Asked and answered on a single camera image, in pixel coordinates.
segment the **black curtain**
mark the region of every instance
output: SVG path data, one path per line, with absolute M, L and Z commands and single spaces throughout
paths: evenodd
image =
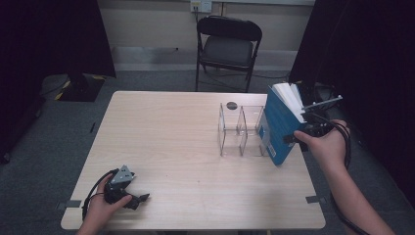
M 46 76 L 115 69 L 96 0 L 1 1 L 0 35 L 1 158 L 30 122 Z
M 334 85 L 367 146 L 415 206 L 415 2 L 316 0 L 290 81 Z

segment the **gray carpet floor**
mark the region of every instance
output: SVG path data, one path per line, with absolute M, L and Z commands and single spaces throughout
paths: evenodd
M 250 92 L 266 93 L 268 85 L 285 81 L 288 72 L 255 74 Z M 117 90 L 190 92 L 195 86 L 195 71 L 120 71 L 117 78 L 107 78 L 93 103 L 55 101 L 59 92 L 55 88 L 61 87 L 66 79 L 64 74 L 45 78 L 42 93 L 46 93 L 46 102 L 40 117 L 11 152 L 10 163 L 0 165 L 0 234 L 73 234 L 62 229 L 60 222 L 64 211 L 57 210 L 57 204 L 69 200 L 113 93 Z M 242 76 L 218 77 L 202 73 L 201 79 L 201 92 L 237 92 L 245 85 Z M 331 111 L 330 115 L 347 119 L 339 109 Z M 96 123 L 95 128 L 90 132 L 93 123 Z M 415 234 L 414 210 L 385 169 L 357 143 L 358 135 L 353 136 L 350 174 L 396 234 Z M 304 158 L 317 196 L 329 201 L 330 191 L 319 166 L 308 152 L 304 152 Z M 345 234 L 330 203 L 321 203 L 321 207 L 326 217 L 323 229 L 272 233 Z M 254 231 L 251 234 L 266 233 Z

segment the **clear acrylic box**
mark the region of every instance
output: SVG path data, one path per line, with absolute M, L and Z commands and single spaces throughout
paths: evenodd
M 264 156 L 258 135 L 263 106 L 223 106 L 219 110 L 220 156 Z

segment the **wooden table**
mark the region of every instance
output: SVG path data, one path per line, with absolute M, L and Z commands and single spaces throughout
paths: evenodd
M 325 219 L 299 146 L 275 166 L 269 157 L 221 157 L 220 103 L 264 105 L 264 94 L 118 91 L 71 196 L 84 200 L 110 169 L 127 165 L 126 191 L 150 193 L 137 211 L 122 209 L 109 230 L 319 229 Z M 68 208 L 65 229 L 78 229 Z

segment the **human wrist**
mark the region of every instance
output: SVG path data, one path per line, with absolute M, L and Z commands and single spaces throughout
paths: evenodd
M 85 218 L 84 222 L 80 226 L 77 235 L 90 235 L 90 234 L 97 234 L 103 226 L 98 224 L 94 220 L 90 220 L 88 217 Z
M 340 161 L 340 158 L 338 157 L 331 156 L 330 158 L 326 158 L 326 160 L 329 160 L 329 161 L 321 161 L 319 163 L 320 168 L 323 171 L 330 172 L 330 171 L 339 171 L 339 170 L 346 169 L 344 162 Z
M 345 165 L 339 162 L 327 162 L 327 163 L 321 164 L 320 167 L 325 174 L 333 174 L 333 173 L 347 171 Z

